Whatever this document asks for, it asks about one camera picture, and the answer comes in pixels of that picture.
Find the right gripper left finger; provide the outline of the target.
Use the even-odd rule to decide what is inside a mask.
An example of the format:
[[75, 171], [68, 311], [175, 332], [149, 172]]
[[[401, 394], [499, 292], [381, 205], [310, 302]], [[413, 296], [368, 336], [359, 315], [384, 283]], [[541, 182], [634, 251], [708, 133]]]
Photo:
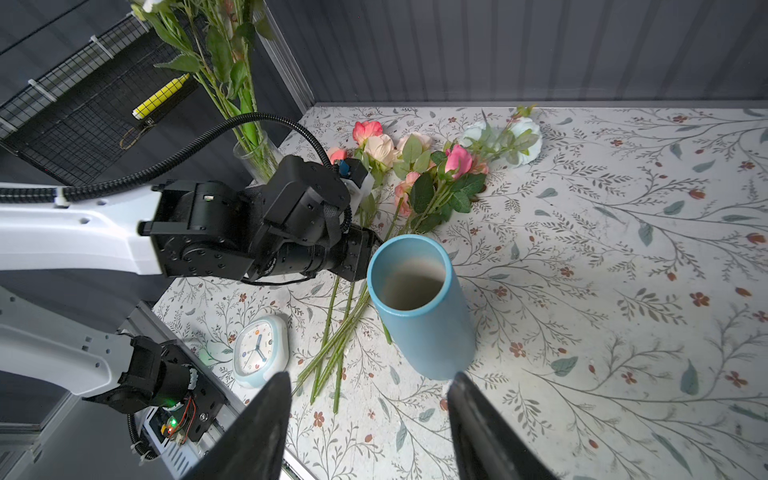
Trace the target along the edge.
[[291, 382], [275, 374], [187, 479], [278, 479], [291, 407]]

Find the white rose stem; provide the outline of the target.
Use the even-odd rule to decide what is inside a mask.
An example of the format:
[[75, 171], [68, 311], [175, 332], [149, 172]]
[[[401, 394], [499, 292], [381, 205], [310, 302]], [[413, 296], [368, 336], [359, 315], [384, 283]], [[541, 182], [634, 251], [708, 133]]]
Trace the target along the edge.
[[162, 65], [190, 75], [223, 118], [258, 110], [251, 53], [273, 38], [264, 1], [133, 1], [133, 13], [176, 50]]

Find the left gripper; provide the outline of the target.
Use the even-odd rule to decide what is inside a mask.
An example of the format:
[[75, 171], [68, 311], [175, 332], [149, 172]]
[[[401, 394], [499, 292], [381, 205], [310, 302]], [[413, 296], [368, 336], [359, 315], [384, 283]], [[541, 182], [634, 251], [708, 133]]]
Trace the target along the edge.
[[373, 254], [380, 245], [381, 238], [375, 231], [358, 225], [351, 225], [332, 247], [288, 242], [272, 256], [266, 271], [257, 276], [257, 283], [301, 283], [325, 271], [346, 281], [359, 281], [365, 278]]

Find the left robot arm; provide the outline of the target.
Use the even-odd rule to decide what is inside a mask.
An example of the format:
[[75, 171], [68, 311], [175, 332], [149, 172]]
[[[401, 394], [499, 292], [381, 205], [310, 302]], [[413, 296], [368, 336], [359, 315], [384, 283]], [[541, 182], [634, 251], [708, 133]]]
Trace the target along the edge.
[[[217, 277], [283, 286], [328, 271], [362, 279], [377, 235], [354, 225], [373, 176], [356, 159], [331, 166], [287, 156], [268, 183], [236, 191], [174, 181], [124, 193], [1, 208], [5, 271], [96, 269]], [[224, 405], [178, 343], [100, 331], [1, 294], [1, 368], [123, 414], [171, 411], [200, 439]]]

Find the teal ceramic vase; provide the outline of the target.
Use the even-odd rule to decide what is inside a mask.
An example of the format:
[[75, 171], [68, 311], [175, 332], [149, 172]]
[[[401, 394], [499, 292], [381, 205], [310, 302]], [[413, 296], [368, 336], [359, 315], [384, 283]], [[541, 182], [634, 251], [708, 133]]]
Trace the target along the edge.
[[386, 241], [369, 264], [367, 286], [393, 342], [417, 373], [448, 381], [470, 366], [475, 326], [438, 242], [413, 234]]

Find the clear ribbed glass vase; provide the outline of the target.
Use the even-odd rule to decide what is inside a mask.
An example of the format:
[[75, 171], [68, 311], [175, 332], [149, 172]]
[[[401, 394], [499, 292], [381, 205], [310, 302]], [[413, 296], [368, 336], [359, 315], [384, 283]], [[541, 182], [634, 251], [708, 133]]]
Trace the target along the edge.
[[258, 142], [240, 135], [233, 147], [233, 154], [241, 161], [257, 185], [266, 184], [275, 174], [282, 152], [263, 131], [259, 131]]

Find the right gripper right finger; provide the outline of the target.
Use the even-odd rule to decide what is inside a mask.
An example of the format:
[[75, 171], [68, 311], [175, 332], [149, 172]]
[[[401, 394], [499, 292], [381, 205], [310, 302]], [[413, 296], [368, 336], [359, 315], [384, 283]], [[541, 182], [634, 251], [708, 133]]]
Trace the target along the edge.
[[465, 373], [451, 382], [447, 405], [461, 479], [555, 477]]

